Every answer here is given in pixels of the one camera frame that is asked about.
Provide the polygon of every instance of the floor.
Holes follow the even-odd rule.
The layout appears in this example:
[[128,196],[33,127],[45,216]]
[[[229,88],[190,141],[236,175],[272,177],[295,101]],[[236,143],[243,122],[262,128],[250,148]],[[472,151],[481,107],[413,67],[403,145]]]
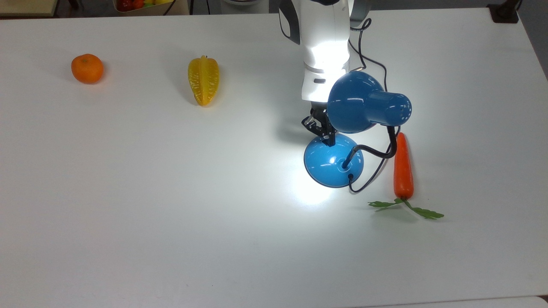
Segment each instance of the floor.
[[[72,9],[69,0],[59,0],[57,17],[109,17],[118,16],[113,0],[76,0],[77,10]],[[221,14],[223,0],[195,0],[194,14]],[[503,0],[372,0],[372,9],[431,9],[431,8],[465,8],[485,7],[488,3],[502,3]],[[277,13],[279,0],[270,0],[270,13]],[[523,0],[520,7],[520,18],[529,35],[529,39],[548,76],[548,0]]]

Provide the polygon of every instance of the carrot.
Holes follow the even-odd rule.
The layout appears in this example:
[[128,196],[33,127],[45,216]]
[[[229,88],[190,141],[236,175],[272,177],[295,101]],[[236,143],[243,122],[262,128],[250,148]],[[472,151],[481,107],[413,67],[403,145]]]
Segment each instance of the carrot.
[[407,140],[403,133],[398,134],[396,143],[398,148],[396,155],[394,155],[394,194],[397,199],[394,199],[394,202],[369,202],[369,205],[380,208],[377,210],[380,211],[403,203],[413,212],[426,219],[442,218],[444,216],[443,214],[436,213],[433,210],[412,207],[409,203],[408,200],[413,196],[415,187],[413,185],[413,173],[411,172],[411,161],[409,159],[409,150],[407,149]]
[[414,186],[405,135],[399,133],[396,142],[398,150],[394,156],[394,194],[402,200],[408,200],[413,196]]

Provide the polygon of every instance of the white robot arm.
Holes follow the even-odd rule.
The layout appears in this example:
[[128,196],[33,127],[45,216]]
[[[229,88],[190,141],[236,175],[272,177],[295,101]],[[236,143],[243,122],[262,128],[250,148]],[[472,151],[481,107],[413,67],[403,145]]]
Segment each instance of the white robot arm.
[[369,11],[368,0],[282,0],[279,20],[283,34],[304,49],[302,99],[310,101],[310,117],[302,124],[334,144],[336,130],[326,116],[333,84],[349,71],[350,26]]

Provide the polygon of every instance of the carrot leaves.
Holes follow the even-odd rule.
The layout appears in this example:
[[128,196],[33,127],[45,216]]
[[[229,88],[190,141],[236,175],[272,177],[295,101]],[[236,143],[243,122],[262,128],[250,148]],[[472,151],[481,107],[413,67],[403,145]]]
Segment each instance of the carrot leaves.
[[404,203],[405,205],[407,205],[408,208],[410,208],[412,211],[414,211],[415,213],[417,213],[418,215],[422,216],[425,219],[435,220],[435,219],[444,217],[443,214],[436,213],[433,210],[412,207],[411,204],[409,203],[409,201],[402,200],[400,198],[394,199],[394,202],[382,202],[382,201],[369,202],[369,206],[379,208],[376,211],[376,212],[378,212],[378,211],[381,211],[381,210],[385,210],[388,207],[395,206],[395,205],[401,204],[401,203]]

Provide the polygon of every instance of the green leaf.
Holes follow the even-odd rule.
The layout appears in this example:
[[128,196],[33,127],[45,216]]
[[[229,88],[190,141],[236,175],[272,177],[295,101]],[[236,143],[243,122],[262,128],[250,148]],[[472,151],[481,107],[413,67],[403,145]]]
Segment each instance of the green leaf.
[[396,203],[382,202],[382,201],[369,202],[369,206],[376,207],[376,208],[386,208],[386,207],[389,207],[389,206],[393,206],[395,204]]
[[411,210],[413,210],[415,213],[421,215],[422,217],[424,217],[426,219],[438,219],[438,218],[441,218],[441,217],[445,216],[443,214],[436,213],[433,210],[429,210],[429,209],[421,209],[421,208],[411,207]]

